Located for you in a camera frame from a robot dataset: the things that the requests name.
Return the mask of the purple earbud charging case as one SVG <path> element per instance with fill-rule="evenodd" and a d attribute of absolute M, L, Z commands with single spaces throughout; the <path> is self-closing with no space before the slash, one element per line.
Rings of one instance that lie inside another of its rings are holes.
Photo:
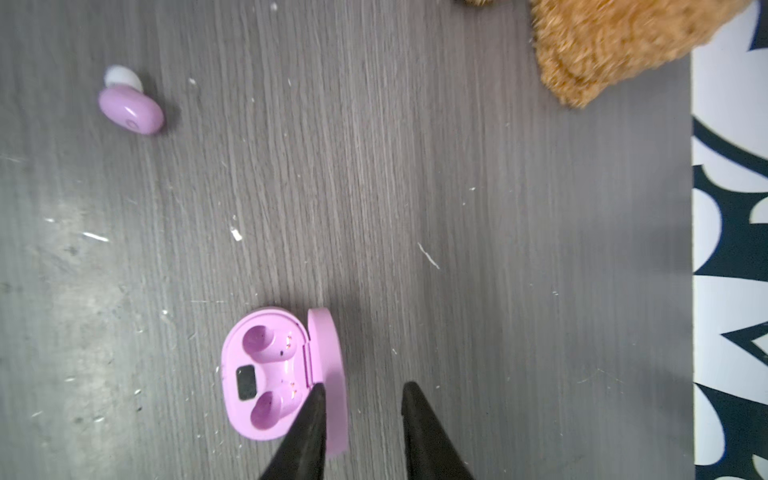
<path fill-rule="evenodd" d="M 302 323 L 269 307 L 241 319 L 221 354 L 226 413 L 242 436 L 255 441 L 284 437 L 312 388 L 326 390 L 326 455 L 348 450 L 347 387 L 341 343 L 330 311 L 313 308 Z"/>

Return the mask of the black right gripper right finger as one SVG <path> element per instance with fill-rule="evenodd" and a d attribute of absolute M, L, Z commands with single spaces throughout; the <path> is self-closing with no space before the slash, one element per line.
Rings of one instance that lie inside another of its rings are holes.
<path fill-rule="evenodd" d="M 403 387 L 401 415 L 409 479 L 473 479 L 415 381 Z"/>

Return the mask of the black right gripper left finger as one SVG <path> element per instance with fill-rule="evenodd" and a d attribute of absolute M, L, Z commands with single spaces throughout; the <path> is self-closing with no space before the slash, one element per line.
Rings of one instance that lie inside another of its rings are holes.
<path fill-rule="evenodd" d="M 315 385 L 260 480 L 322 480 L 327 442 L 326 389 Z"/>

